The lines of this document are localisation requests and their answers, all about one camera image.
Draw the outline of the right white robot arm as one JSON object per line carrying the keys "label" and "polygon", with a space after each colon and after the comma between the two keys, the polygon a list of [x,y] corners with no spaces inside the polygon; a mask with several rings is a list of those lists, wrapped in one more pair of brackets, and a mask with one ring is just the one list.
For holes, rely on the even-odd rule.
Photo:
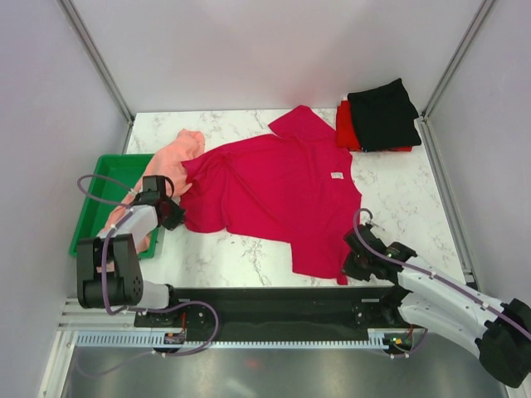
{"label": "right white robot arm", "polygon": [[351,252],[343,271],[357,280],[392,283],[381,319],[393,327],[405,322],[425,328],[470,352],[497,381],[520,387],[530,373],[530,307],[483,294],[402,243],[385,245],[372,228],[358,225],[345,235]]}

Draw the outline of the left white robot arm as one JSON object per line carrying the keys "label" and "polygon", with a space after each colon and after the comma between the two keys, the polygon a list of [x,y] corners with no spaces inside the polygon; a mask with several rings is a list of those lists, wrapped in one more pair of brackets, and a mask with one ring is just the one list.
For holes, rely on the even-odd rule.
{"label": "left white robot arm", "polygon": [[105,200],[82,186],[90,199],[124,210],[123,215],[96,236],[83,238],[76,245],[77,299],[82,308],[102,308],[109,315],[123,311],[151,311],[164,326],[173,326],[182,317],[182,306],[170,298],[170,287],[144,281],[137,249],[152,231],[163,227],[174,230],[184,221],[184,209],[174,200],[175,188],[169,177],[150,175],[142,178],[130,203]]}

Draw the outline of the magenta polo shirt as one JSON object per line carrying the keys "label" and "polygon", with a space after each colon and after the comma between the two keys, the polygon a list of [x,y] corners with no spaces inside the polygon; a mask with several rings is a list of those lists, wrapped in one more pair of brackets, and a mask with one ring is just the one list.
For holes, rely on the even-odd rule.
{"label": "magenta polo shirt", "polygon": [[183,162],[190,184],[180,200],[185,226],[288,243],[296,274],[345,285],[350,248],[343,238],[362,201],[352,156],[305,105],[269,128]]}

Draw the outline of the salmon pink t shirt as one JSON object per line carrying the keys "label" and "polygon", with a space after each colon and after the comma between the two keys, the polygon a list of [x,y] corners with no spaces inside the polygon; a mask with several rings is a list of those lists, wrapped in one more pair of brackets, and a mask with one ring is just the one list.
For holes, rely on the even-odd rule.
{"label": "salmon pink t shirt", "polygon": [[[133,191],[135,193],[141,192],[143,189],[143,177],[150,175],[160,175],[168,177],[171,183],[166,182],[167,195],[172,198],[175,203],[180,200],[180,197],[186,193],[192,186],[187,182],[188,172],[183,166],[183,162],[198,158],[204,153],[205,138],[200,131],[192,131],[182,129],[177,137],[168,145],[159,149],[149,161],[143,174],[134,185]],[[122,199],[122,203],[130,204],[135,195],[130,191]],[[126,209],[123,206],[116,206],[108,216],[104,228],[100,231],[107,235],[110,227],[115,225],[119,219],[123,217]],[[151,232],[147,234],[140,243],[136,244],[137,254],[148,249],[151,240]]]}

